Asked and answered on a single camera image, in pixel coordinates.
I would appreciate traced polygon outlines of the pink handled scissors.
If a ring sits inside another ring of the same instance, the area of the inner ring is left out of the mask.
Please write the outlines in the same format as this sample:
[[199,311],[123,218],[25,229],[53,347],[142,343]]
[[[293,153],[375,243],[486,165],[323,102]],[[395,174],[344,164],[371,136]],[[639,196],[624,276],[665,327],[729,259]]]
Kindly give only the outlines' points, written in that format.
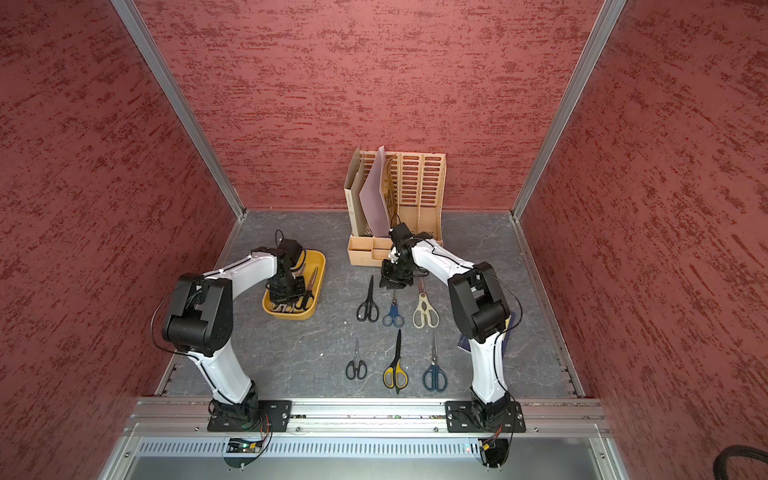
[[273,304],[271,311],[273,313],[293,313],[295,311],[295,304],[294,303],[280,303],[280,304]]

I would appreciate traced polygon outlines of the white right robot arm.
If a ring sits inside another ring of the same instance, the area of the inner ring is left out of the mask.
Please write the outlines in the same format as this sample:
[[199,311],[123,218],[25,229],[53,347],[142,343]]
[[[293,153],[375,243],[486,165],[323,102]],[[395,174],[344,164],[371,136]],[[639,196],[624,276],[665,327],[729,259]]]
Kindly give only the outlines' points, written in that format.
[[512,403],[503,379],[501,349],[512,312],[495,270],[487,262],[464,260],[432,239],[413,236],[395,241],[382,262],[384,286],[409,286],[417,271],[426,271],[447,286],[455,324],[469,340],[477,421],[502,415]]

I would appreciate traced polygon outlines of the dark blue handled scissors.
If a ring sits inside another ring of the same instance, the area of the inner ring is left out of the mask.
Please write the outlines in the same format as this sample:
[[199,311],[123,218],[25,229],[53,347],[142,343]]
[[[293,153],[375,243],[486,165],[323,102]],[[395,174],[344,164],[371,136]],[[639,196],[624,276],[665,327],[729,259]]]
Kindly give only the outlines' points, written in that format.
[[430,392],[444,392],[447,388],[447,376],[438,364],[435,336],[432,336],[430,365],[422,375],[422,384]]

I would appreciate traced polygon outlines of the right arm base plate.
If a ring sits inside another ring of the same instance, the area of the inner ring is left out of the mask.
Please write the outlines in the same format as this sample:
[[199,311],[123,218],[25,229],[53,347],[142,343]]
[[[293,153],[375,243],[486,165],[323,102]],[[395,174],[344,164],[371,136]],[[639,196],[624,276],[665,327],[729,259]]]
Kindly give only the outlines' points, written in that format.
[[527,431],[519,402],[501,399],[485,405],[480,401],[447,401],[447,429],[450,433],[525,433]]

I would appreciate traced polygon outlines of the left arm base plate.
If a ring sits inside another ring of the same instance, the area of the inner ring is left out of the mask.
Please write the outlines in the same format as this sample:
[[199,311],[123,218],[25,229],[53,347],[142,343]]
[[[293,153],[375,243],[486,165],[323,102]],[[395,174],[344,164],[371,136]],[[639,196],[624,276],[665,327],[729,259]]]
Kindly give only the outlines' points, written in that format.
[[255,404],[209,403],[209,432],[285,432],[293,403],[289,400],[258,400]]

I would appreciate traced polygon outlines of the yellow black handled scissors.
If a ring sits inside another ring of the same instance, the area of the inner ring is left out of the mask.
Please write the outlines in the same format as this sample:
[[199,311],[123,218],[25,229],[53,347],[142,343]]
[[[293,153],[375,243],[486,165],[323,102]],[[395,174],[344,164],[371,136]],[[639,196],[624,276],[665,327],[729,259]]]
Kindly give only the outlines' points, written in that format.
[[401,366],[401,348],[402,331],[399,330],[396,338],[394,358],[382,374],[384,386],[388,389],[394,389],[397,394],[405,389],[409,383],[408,375]]

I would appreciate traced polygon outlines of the cream handled kitchen scissors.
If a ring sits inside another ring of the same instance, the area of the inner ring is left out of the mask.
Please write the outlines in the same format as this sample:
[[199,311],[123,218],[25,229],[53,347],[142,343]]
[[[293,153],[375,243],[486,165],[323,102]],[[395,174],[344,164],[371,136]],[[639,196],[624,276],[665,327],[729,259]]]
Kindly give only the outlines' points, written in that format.
[[424,329],[426,327],[437,328],[440,323],[439,314],[428,299],[422,278],[419,279],[418,289],[417,306],[412,316],[413,325],[417,329]]

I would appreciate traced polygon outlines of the small grey handled scissors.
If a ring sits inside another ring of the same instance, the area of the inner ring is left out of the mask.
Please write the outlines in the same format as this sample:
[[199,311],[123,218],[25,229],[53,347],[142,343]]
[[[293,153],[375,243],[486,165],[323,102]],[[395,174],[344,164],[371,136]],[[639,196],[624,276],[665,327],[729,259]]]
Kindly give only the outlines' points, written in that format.
[[367,373],[367,364],[360,358],[359,340],[356,340],[354,356],[345,367],[345,376],[348,380],[363,380],[367,377]]

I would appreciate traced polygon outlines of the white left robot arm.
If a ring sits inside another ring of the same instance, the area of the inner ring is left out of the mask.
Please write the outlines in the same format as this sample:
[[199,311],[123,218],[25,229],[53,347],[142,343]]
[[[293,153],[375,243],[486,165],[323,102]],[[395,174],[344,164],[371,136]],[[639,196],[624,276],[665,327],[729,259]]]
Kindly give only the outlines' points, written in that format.
[[301,246],[260,247],[221,269],[178,278],[162,338],[198,367],[217,408],[249,418],[258,406],[255,384],[231,344],[235,298],[263,281],[293,293],[294,272],[304,259]]

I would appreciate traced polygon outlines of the yellow plastic storage tray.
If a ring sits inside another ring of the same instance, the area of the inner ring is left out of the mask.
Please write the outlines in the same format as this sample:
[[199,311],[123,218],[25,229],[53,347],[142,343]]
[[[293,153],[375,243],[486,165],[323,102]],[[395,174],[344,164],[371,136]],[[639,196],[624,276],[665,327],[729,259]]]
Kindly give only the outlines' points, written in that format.
[[290,295],[275,303],[271,298],[272,291],[267,290],[262,299],[263,310],[279,319],[308,320],[316,311],[325,270],[325,255],[318,250],[306,250],[304,268],[294,278]]

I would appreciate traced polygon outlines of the blue handled small scissors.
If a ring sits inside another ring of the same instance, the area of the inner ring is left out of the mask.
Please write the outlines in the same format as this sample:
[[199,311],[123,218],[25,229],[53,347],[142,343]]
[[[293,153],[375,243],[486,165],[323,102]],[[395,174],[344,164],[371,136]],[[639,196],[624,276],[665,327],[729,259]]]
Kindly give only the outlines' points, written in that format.
[[385,327],[402,328],[404,326],[404,318],[399,313],[397,292],[392,292],[392,299],[390,303],[390,309],[388,314],[382,319],[382,325]]

